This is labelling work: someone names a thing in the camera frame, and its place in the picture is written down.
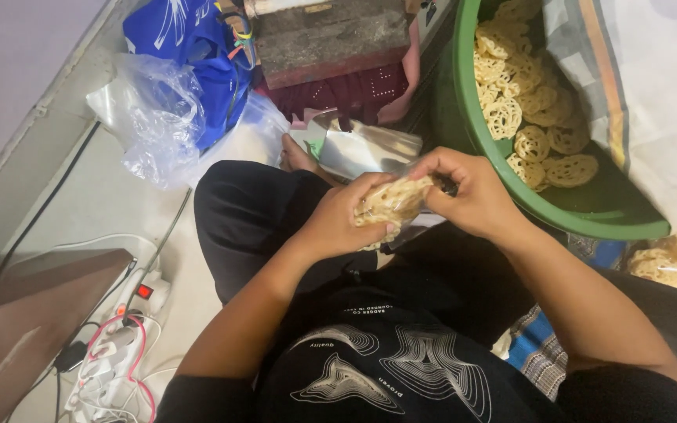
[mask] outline blue plastic bag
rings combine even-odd
[[[252,78],[244,51],[233,60],[232,29],[220,23],[213,0],[150,0],[124,20],[130,53],[150,54],[191,65],[200,82],[205,132],[197,147],[205,149],[236,125]]]

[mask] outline white graphic print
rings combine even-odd
[[[395,414],[404,410],[388,392],[334,352],[323,366],[323,375],[291,397],[308,403],[335,403],[347,398],[361,398],[373,406]]]
[[[378,351],[378,347],[380,347],[378,337],[375,335],[362,332],[348,324],[336,324],[333,326],[322,327],[308,333],[302,338],[299,338],[296,340],[294,345],[292,345],[292,348],[290,348],[289,351],[303,342],[318,340],[321,338],[328,338],[330,340],[336,340],[348,344],[354,349],[354,351],[360,353],[361,355],[370,355],[373,352]]]
[[[154,45],[156,49],[161,50],[166,35],[174,26],[174,35],[176,36],[176,45],[179,45],[184,40],[184,26],[187,18],[187,1],[186,0],[168,0],[166,4],[166,15],[163,17],[163,25],[161,31],[158,33]]]
[[[195,26],[200,25],[200,20],[208,15],[211,11],[211,0],[205,0],[202,6],[195,11]]]
[[[401,348],[381,365],[407,388],[431,400],[459,397],[475,417],[488,423],[490,388],[482,368],[454,356],[456,333],[436,326],[397,326]]]

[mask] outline wooden block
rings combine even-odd
[[[272,90],[399,63],[410,43],[405,0],[333,0],[253,24]]]

